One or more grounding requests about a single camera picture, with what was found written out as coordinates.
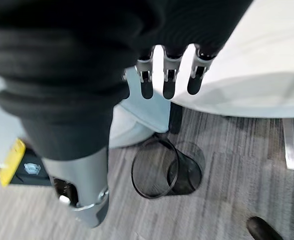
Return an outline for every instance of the prosthetic arm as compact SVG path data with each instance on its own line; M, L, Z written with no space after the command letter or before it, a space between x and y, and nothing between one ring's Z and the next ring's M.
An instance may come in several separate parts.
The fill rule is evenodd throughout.
M128 97L136 65L152 97L154 45L164 49L164 97L172 98L182 55L196 44L188 92L251 0L0 1L0 106L18 116L42 157L57 198L90 227L106 217L112 109Z

